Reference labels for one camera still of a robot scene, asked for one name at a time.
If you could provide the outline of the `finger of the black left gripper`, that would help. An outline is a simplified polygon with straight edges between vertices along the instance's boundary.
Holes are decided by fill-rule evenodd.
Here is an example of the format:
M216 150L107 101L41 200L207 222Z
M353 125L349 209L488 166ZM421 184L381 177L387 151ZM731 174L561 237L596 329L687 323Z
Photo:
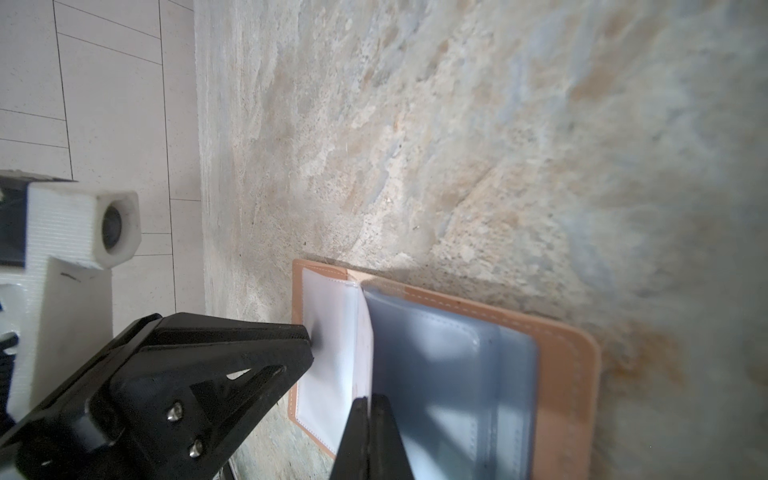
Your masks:
M132 323L1 439L5 479L211 479L313 361L305 327Z

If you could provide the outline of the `white VIP card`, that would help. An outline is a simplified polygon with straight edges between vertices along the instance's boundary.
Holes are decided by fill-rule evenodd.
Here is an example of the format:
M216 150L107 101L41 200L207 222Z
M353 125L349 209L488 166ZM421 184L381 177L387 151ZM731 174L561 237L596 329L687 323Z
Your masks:
M373 330L360 284L305 269L301 324L313 363L297 383L298 424L332 453L355 399L372 393Z

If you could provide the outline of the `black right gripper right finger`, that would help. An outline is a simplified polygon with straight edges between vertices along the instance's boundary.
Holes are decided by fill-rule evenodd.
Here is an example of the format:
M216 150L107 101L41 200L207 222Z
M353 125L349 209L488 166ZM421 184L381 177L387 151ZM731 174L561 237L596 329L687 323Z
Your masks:
M370 478L414 479L391 404L380 394L373 395L370 411Z

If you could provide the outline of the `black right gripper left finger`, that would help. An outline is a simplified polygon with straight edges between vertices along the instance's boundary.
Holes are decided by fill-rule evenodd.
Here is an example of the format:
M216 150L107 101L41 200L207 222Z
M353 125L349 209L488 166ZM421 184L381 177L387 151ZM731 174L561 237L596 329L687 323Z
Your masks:
M368 478L368 398L353 401L342 439L330 474L330 480Z

